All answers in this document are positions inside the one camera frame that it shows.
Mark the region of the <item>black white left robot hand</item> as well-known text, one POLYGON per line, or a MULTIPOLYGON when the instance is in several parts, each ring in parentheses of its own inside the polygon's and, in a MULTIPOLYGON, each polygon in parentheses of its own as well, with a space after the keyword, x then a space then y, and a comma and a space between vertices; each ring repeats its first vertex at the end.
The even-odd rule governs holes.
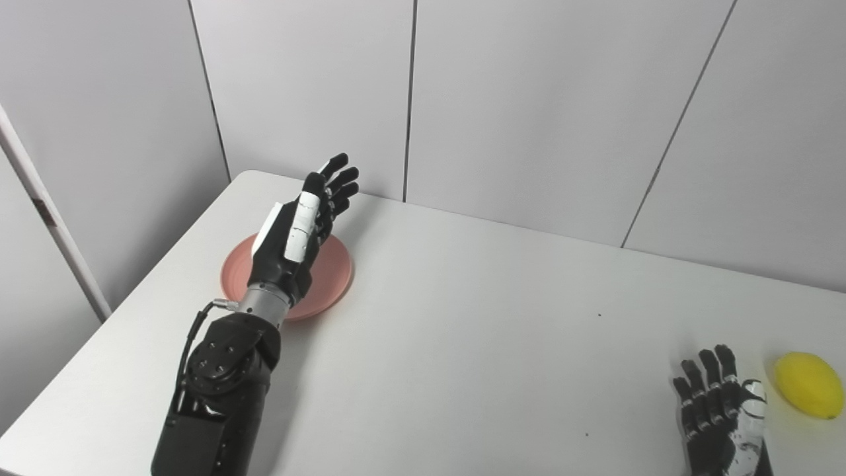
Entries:
POLYGON ((290 307, 302 301, 336 217, 347 211, 351 197, 359 192, 359 175, 348 154, 341 153, 308 174, 296 199, 275 203, 252 247, 248 286, 269 284, 281 291, 290 307))

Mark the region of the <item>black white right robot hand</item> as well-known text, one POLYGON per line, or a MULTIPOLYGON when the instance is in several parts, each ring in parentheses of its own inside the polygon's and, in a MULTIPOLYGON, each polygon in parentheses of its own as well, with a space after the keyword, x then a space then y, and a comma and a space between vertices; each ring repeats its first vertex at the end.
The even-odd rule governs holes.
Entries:
POLYGON ((771 475, 765 445, 768 402, 763 383, 738 379, 736 356, 725 344, 683 360, 673 379, 691 475, 771 475))

